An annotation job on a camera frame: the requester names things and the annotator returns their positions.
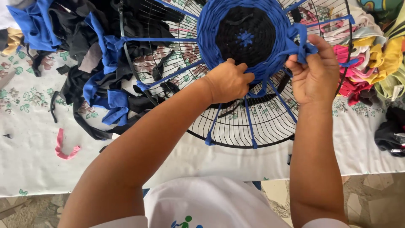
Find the black wire fan grill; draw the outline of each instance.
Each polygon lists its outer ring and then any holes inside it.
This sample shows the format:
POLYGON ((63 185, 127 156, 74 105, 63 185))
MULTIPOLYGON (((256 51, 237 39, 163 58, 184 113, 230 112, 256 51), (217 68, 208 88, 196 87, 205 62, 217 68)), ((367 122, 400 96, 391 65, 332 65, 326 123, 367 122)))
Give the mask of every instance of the black wire fan grill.
MULTIPOLYGON (((293 0, 280 0, 279 4, 284 9, 295 2, 293 0)), ((196 16, 200 15, 202 8, 206 4, 205 0, 165 0, 164 3, 173 5, 196 16)), ((197 19, 185 14, 179 17, 178 12, 174 12, 169 7, 157 3, 155 0, 143 0, 141 1, 141 6, 140 13, 143 17, 147 18, 140 21, 146 31, 145 37, 154 37, 153 34, 148 33, 150 26, 155 26, 156 21, 162 20, 168 25, 169 31, 174 38, 197 38, 197 19), (174 19, 164 20, 171 16, 174 19)), ((332 15, 338 13, 340 16, 350 14, 346 0, 308 0, 300 5, 298 10, 302 18, 302 24, 322 22, 331 19, 332 15)), ((121 10, 120 16, 121 21, 125 19, 125 8, 121 10)), ((294 23, 293 15, 288 13, 287 16, 291 23, 294 23)), ((348 33, 349 52, 352 52, 352 25, 349 23, 345 25, 346 27, 350 31, 348 33)), ((324 36, 324 31, 325 27, 321 26, 309 27, 307 29, 308 34, 317 34, 329 42, 333 41, 333 37, 324 36)), ((124 32, 122 23, 121 36, 128 36, 124 32)), ((151 84, 201 60, 201 54, 196 42, 173 41, 162 45, 162 43, 145 41, 141 42, 141 45, 147 45, 154 52, 147 53, 147 55, 136 58, 134 61, 131 61, 129 55, 126 54, 128 60, 132 63, 130 65, 134 66, 133 72, 135 77, 144 84, 151 84)), ((342 79, 345 77, 346 70, 341 75, 342 79)), ((172 84, 181 90, 196 79, 204 77, 208 71, 209 69, 205 64, 198 64, 159 85, 152 86, 144 92, 155 105, 158 105, 161 99, 156 99, 157 96, 167 99, 178 91, 172 84)), ((289 74, 280 70, 270 77, 270 80, 286 105, 282 104, 270 85, 267 85, 265 96, 247 99, 253 134, 258 147, 266 147, 287 140, 293 140, 296 128, 294 118, 298 119, 299 104, 294 99, 289 74)), ((341 84, 339 87, 337 85, 336 93, 339 91, 340 86, 341 84)), ((251 92, 258 93, 261 87, 260 83, 251 88, 251 92)), ((219 110, 218 116, 217 112, 218 105, 211 105, 210 108, 205 110, 194 121, 187 132, 205 140, 207 133, 213 125, 213 144, 232 148, 253 148, 252 134, 244 99, 224 103, 219 110)))

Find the white tablecloth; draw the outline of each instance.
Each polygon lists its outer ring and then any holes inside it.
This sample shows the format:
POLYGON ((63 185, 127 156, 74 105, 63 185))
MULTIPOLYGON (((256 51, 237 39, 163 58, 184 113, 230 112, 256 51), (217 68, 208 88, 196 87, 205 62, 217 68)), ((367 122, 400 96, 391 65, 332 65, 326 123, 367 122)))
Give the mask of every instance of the white tablecloth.
MULTIPOLYGON (((67 52, 52 54, 43 60, 39 78, 31 73, 30 59, 23 52, 1 56, 0 63, 0 77, 17 71, 0 91, 0 133, 13 137, 0 136, 0 196, 71 192, 99 150, 111 142, 92 139, 74 120, 72 106, 60 98, 55 105, 57 124, 48 112, 52 92, 60 90, 66 79, 56 68, 64 64, 71 67, 76 62, 67 52), (71 160, 55 155, 59 128, 64 129, 62 151, 65 154, 76 145, 82 147, 71 160)), ((403 101, 395 105, 405 107, 403 101)), ((90 125, 110 128, 101 123, 106 114, 103 109, 83 107, 82 113, 90 125)), ((384 121, 384 109, 372 110, 360 103, 349 107, 345 98, 336 98, 332 114, 334 144, 342 175, 405 171, 405 159, 380 152, 374 144, 374 132, 384 121)), ((206 146, 186 133, 144 187, 184 176, 222 175, 242 181, 287 179, 291 151, 292 141, 247 150, 206 146)))

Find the white shirt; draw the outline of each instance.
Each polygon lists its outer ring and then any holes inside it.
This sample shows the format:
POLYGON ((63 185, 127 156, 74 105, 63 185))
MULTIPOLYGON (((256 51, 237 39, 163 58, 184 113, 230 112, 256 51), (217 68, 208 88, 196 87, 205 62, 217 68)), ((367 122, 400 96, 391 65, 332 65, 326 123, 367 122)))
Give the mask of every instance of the white shirt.
MULTIPOLYGON (((254 186, 229 178, 190 177, 163 183, 144 197, 145 216, 93 228, 290 228, 254 186)), ((348 228, 335 219, 316 219, 303 228, 348 228)))

